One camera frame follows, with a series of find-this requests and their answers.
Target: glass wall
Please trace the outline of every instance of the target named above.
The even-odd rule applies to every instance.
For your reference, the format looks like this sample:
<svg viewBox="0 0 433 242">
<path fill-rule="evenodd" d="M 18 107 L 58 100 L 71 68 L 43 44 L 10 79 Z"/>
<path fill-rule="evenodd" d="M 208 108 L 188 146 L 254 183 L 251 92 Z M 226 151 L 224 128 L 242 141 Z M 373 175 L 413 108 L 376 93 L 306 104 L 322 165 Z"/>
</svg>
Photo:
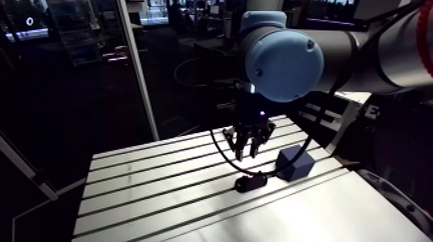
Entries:
<svg viewBox="0 0 433 242">
<path fill-rule="evenodd" d="M 0 0 L 0 130 L 55 189 L 153 140 L 116 0 Z"/>
</svg>

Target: metal pole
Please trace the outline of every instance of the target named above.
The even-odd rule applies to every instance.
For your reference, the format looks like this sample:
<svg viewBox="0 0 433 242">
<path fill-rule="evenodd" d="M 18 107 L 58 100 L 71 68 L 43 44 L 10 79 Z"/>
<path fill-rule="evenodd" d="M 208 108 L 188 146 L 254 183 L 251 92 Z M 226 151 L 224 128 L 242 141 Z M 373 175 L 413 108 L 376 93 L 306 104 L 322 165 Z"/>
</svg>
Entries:
<svg viewBox="0 0 433 242">
<path fill-rule="evenodd" d="M 21 156 L 15 151 L 15 149 L 6 141 L 0 132 L 0 151 L 28 178 L 32 181 L 50 200 L 54 201 L 58 195 L 53 189 L 42 181 L 37 181 L 35 170 L 30 167 Z"/>
<path fill-rule="evenodd" d="M 148 116 L 148 122 L 152 132 L 154 141 L 159 140 L 157 124 L 155 118 L 153 117 L 152 106 L 150 104 L 148 88 L 146 86 L 146 81 L 144 80 L 143 70 L 141 68 L 141 62 L 139 58 L 139 51 L 137 45 L 135 44 L 134 34 L 132 32 L 132 25 L 130 21 L 130 16 L 128 14 L 128 7 L 126 6 L 125 0 L 116 0 L 117 6 L 119 7 L 120 18 L 123 25 L 123 30 L 126 36 L 126 41 L 128 42 L 132 63 L 134 65 L 135 74 L 139 82 L 140 92 L 142 101 L 144 104 L 144 109 Z"/>
</svg>

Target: computer monitor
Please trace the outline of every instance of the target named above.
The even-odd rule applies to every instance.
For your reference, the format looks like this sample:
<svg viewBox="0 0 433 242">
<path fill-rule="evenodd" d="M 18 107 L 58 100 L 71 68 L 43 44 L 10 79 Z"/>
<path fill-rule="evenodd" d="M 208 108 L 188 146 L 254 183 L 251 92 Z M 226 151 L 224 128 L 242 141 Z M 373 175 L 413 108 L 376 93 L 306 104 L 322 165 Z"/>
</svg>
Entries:
<svg viewBox="0 0 433 242">
<path fill-rule="evenodd" d="M 219 14 L 220 13 L 220 7 L 218 5 L 212 5 L 210 14 Z"/>
</svg>

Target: table surface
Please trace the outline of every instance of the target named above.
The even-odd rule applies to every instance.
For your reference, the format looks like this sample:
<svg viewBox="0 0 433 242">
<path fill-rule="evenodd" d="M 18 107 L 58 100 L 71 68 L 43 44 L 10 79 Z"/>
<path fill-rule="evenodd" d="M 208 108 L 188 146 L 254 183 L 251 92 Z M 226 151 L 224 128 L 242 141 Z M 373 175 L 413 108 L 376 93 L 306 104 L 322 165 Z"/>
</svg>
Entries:
<svg viewBox="0 0 433 242">
<path fill-rule="evenodd" d="M 237 165 L 268 171 L 281 148 L 307 138 L 288 118 L 272 118 L 272 138 Z M 234 160 L 216 129 L 216 139 Z M 234 191 L 241 176 L 208 132 L 96 154 L 74 242 L 110 241 L 429 241 L 355 172 L 311 142 L 305 178 Z"/>
</svg>

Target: light blue cap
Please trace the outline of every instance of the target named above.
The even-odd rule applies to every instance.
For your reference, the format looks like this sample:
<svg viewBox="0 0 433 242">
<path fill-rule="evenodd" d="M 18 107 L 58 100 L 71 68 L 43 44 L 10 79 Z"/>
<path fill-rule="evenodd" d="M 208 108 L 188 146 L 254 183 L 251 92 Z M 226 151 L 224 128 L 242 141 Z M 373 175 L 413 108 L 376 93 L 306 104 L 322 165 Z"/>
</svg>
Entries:
<svg viewBox="0 0 433 242">
<path fill-rule="evenodd" d="M 323 72 L 323 53 L 307 34 L 283 29 L 264 35 L 250 47 L 245 70 L 264 97 L 290 102 L 317 84 Z"/>
</svg>

